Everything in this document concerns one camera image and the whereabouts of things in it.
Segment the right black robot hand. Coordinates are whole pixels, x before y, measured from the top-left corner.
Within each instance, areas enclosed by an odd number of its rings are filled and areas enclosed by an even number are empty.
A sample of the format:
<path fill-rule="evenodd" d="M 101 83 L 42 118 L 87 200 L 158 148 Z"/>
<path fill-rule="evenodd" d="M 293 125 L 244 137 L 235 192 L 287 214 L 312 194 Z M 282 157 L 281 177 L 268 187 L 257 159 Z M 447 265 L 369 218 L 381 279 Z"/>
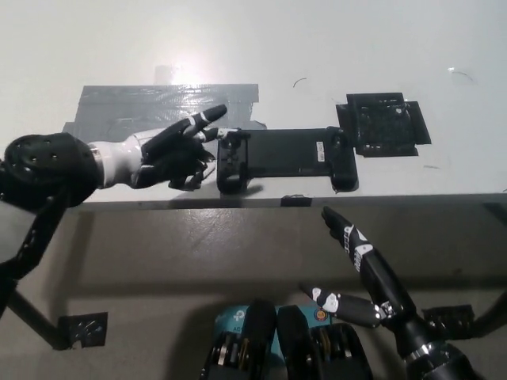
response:
<path fill-rule="evenodd" d="M 339 319 L 366 328 L 383 326 L 395 336 L 398 354 L 406 359 L 415 352 L 429 350 L 436 338 L 417 314 L 413 299 L 380 251 L 355 224 L 330 207 L 322 217 L 369 293 L 366 300 L 321 286 L 302 283 L 300 289 L 319 307 Z"/>

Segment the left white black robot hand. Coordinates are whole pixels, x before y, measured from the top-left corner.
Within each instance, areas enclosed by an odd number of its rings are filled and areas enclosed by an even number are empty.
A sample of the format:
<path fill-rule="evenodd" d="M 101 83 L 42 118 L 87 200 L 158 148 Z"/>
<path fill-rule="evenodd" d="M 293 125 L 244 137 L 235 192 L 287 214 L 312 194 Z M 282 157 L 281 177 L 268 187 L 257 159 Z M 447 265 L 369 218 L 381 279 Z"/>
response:
<path fill-rule="evenodd" d="M 170 188 L 197 190 L 216 167 L 215 155 L 204 145 L 249 137 L 239 128 L 212 126 L 226 113 L 227 106 L 219 104 L 168 127 L 136 132 L 122 142 L 91 142 L 101 187 L 125 184 L 141 189 L 166 182 Z"/>

